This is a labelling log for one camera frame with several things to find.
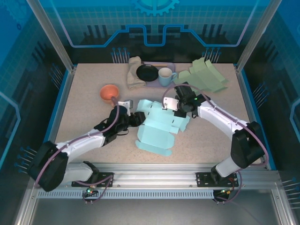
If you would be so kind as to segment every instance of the orange bowl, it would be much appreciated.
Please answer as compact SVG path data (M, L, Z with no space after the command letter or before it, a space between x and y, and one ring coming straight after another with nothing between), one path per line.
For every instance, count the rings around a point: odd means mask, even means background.
M108 84L101 88L100 97L105 103L111 104L114 107L114 103L112 102L111 98L115 97L118 99L119 88L116 85Z

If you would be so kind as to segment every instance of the gear logo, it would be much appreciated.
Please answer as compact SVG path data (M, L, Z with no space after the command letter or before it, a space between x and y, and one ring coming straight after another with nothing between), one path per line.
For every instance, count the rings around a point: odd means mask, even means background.
M135 9L139 9L141 13L156 16L157 14L169 13L169 9L174 9L175 4L179 0L131 0L135 5Z
M22 23L27 16L26 0L0 0L1 7L6 7L9 14L17 23Z

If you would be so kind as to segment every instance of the metal mounting plate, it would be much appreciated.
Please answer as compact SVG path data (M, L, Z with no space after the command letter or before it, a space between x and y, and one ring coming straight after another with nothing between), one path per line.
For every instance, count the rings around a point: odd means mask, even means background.
M112 179L111 179L111 182L110 184L108 185L109 188L111 188L113 186L113 173L112 172L100 172L99 175L98 175L98 181L100 180L103 180L105 179L106 177L112 175ZM101 184L98 184L96 187L98 188L105 188L107 183L108 183L109 179L104 181L103 183ZM73 181L72 184L71 184L72 187L75 187L75 188L82 188L82 187L87 187L85 185L81 185L81 184L78 184L77 182Z
M239 182L236 173L228 176L228 179L232 178L234 180L234 186L238 187ZM230 188L233 184L228 180L224 179L223 182L219 182L219 184L215 184L214 180L210 176L210 172L197 172L196 173L196 182L197 187L199 188L213 188L213 187L224 187Z

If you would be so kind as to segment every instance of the blue trim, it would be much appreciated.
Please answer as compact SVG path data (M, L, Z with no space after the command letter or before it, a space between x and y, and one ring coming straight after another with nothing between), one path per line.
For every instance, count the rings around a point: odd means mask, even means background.
M55 7L54 5L54 2L53 0L51 0L51 4L52 4L52 7L53 7L53 10L59 20L59 23L68 39L68 42L70 43L70 45L73 47L73 48L105 48L107 47L111 41L119 34L119 33L129 33L129 29L130 28L142 28L143 30L143 37L144 37L144 44L145 46L147 47L162 47L165 45L165 42L166 42L166 35L167 35L167 28L169 27L178 27L180 28L180 32L188 32L188 33L191 33L204 47L237 47L240 45L243 37L244 37L244 34L250 24L250 21L252 20L252 17L253 17L253 14L259 4L261 0L257 0L256 1L256 4L254 5L253 9L252 9L252 12L249 16L249 18L247 19L247 22L245 24L245 27L240 35L240 38L238 40L238 42L236 44L206 44L200 37L199 35L193 30L193 29L185 29L184 28L184 24L167 24L164 26L163 28L163 40L162 40L162 43L161 44L148 44L148 40L147 40L147 29L146 29L146 26L145 25L142 25L142 24L135 24L135 25L125 25L125 30L117 30L116 32L114 32L114 34L103 44L103 45L74 45L72 40L71 40L71 37L69 36L68 32L67 32L67 29L60 17L60 14L58 13L57 11L57 8Z
M262 121L261 121L261 118L259 117L258 110L257 110L257 107L255 105L255 101L254 101L254 98L253 98L253 95L252 95L252 92L251 92L251 89L250 89L250 85L249 85L249 82L248 82L248 79L247 79L247 76L246 76L246 73L245 73L244 69L242 69L241 74L243 76L243 80L245 82L247 93L248 93L249 98L250 98L250 102L251 102L251 105L252 105L252 108L253 108L253 111L254 111L256 122L258 122L262 126ZM269 164L270 164L271 170L276 170L276 166L275 166L275 163L274 163L274 160L273 160L272 153L270 151L270 146L269 146L265 131L263 129L263 126L262 126L262 135L263 135L263 138L265 140L266 148L267 148L267 151L268 151L268 154L269 154Z
M43 142L46 142L46 141L49 140L49 136L50 136L50 132L51 132L51 129L52 129L52 125L54 123L56 112L57 112L58 106L60 104L60 99L61 99L61 96L62 96L62 92L64 91L64 88L65 88L65 85L66 85L68 74L69 74L69 71L66 70L64 78L62 79L62 82L61 82L60 91L58 92L58 95L57 95L57 98L56 98L56 102L55 102L55 105L54 105L54 108L53 108L53 111L52 111L52 115L51 115L51 118L50 118L50 121L49 121L49 124L48 124L48 128L47 128L47 131L46 131L45 138L44 138Z

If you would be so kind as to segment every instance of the enclosure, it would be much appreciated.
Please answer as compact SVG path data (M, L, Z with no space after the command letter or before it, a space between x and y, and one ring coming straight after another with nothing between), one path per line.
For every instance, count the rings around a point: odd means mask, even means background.
M0 0L1 224L258 224L250 214L262 224L298 224L299 12L297 0ZM195 173L231 150L221 130L198 118L175 135L170 156L137 148L131 127L72 161L114 173L93 205L71 182L34 187L27 166L42 143L74 139L108 117L102 86L117 85L133 110L141 99L161 102L166 88L128 88L136 56L177 73L210 60L228 82L205 93L261 125L269 162L241 171L234 203L217 205L212 196L222 188L197 186Z

